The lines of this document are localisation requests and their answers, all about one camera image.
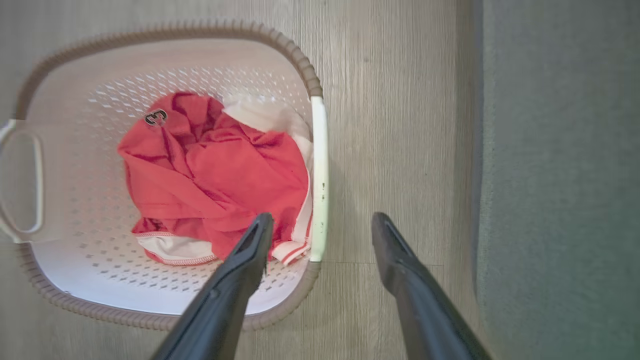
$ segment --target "laminate floor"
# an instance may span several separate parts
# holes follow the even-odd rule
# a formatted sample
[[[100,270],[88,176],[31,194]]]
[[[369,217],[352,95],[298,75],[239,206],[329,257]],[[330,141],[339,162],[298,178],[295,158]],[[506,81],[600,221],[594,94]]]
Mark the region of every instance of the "laminate floor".
[[[49,53],[107,31],[182,19],[262,21],[316,66],[329,114],[331,219],[323,269],[284,321],[241,336],[236,359],[401,359],[370,218],[387,212],[483,337],[472,291],[471,2],[464,0],[0,0],[0,118]],[[41,299],[0,235],[0,358],[146,359],[164,332],[99,322]]]

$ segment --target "laundry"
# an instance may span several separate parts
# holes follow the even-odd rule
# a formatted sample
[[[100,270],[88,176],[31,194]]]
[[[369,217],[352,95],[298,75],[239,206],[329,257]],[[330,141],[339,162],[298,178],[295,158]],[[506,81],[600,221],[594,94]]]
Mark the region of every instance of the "laundry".
[[[147,255],[169,265],[225,259],[257,214],[275,220],[271,256],[309,248],[310,130],[284,103],[172,94],[118,146]]]

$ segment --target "white laundry basket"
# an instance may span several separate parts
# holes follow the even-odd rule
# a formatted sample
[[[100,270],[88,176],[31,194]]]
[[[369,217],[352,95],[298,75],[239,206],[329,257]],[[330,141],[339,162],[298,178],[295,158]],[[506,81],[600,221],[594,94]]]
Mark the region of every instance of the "white laundry basket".
[[[244,328],[268,326],[295,310],[318,276],[328,155],[313,66],[291,40],[261,24],[161,26],[101,37],[43,61],[0,133],[1,228],[23,244],[29,278],[53,304],[101,320],[170,328],[220,262],[168,266],[144,255],[130,233],[140,214],[116,147],[157,98],[177,90],[283,101],[312,128],[311,248],[292,265],[268,264]]]

